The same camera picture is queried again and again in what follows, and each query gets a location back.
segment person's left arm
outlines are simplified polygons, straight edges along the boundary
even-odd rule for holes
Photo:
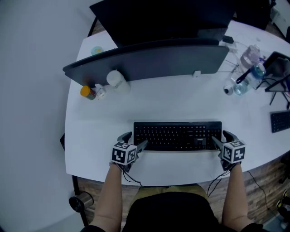
[[[94,220],[90,224],[103,229],[105,232],[118,232],[121,230],[121,173],[117,165],[110,165],[109,172],[96,205]]]

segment wooden floor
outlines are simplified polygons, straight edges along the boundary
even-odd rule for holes
[[[285,165],[280,162],[280,158],[273,160],[263,166],[250,170],[251,174],[256,179],[257,183],[264,189],[266,193],[267,203],[269,208],[274,214],[277,214],[276,203],[281,198],[285,189],[290,188],[290,181],[287,179],[283,184],[279,184],[278,181],[284,176]],[[249,218],[253,219],[256,223],[264,223],[274,217],[273,213],[267,210],[265,196],[262,190],[255,184],[252,177],[248,172],[244,172],[244,180],[246,186],[246,193],[248,197],[249,204]],[[222,218],[222,208],[224,204],[224,199],[226,196],[228,179],[224,178],[221,180],[213,194],[209,198],[209,203],[216,218],[221,221]],[[208,189],[211,181],[199,183],[204,190]],[[78,178],[78,184],[81,191],[86,191],[90,193],[95,202],[94,205],[85,210],[86,217],[89,223],[92,221],[94,216],[94,210],[98,201],[100,191],[102,189],[102,182],[87,180]],[[126,222],[126,217],[129,211],[129,204],[135,194],[137,193],[139,187],[136,186],[123,186],[123,219],[122,225]]]

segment black keyboard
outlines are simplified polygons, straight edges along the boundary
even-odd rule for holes
[[[215,150],[212,136],[221,140],[222,122],[134,122],[134,145],[148,140],[145,150]]]
[[[272,133],[290,128],[290,111],[271,113]]]

